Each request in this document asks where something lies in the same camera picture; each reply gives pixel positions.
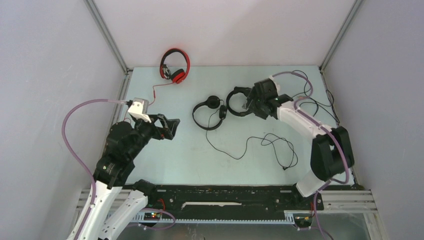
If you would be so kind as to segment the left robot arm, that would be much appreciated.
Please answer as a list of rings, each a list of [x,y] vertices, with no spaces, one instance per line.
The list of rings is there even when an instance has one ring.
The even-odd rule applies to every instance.
[[[115,240],[133,217],[144,208],[158,202],[157,186],[140,179],[133,186],[124,203],[108,216],[113,202],[134,170],[134,160],[150,140],[172,140],[178,118],[168,119],[163,114],[149,115],[149,121],[136,119],[134,125],[120,121],[112,125],[106,147],[93,174],[94,185],[68,239]]]

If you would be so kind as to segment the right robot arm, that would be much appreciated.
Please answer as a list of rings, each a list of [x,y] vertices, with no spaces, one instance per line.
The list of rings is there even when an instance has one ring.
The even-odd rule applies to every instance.
[[[311,195],[323,190],[330,182],[336,182],[336,175],[345,174],[350,181],[349,169],[354,157],[348,131],[340,126],[333,128],[322,123],[300,108],[299,102],[286,94],[279,94],[279,86],[267,78],[254,83],[247,96],[246,107],[262,119],[273,117],[290,125],[311,142],[310,171],[298,181],[291,194],[291,204],[304,209],[311,202]]]

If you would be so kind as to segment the red headphones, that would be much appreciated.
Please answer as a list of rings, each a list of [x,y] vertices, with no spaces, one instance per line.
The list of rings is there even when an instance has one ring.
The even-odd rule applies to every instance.
[[[180,54],[184,61],[185,67],[182,66],[169,66],[165,63],[166,59],[173,54]],[[191,60],[189,55],[180,48],[170,48],[167,50],[160,61],[159,75],[162,79],[170,80],[174,84],[181,84],[189,75],[191,69]]]

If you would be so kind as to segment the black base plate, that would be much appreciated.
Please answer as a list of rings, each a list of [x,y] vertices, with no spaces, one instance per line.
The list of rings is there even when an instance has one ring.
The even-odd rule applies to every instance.
[[[289,212],[324,209],[322,196],[296,198],[289,185],[158,185],[148,208],[165,210],[179,222],[284,222]]]

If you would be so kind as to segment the aluminium frame rail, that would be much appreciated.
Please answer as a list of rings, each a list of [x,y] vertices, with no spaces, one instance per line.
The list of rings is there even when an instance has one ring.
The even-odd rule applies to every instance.
[[[372,193],[329,187],[317,195],[293,203],[288,186],[183,186],[160,185],[154,209],[167,215],[137,213],[135,223],[184,224],[293,224],[313,215],[377,213]]]

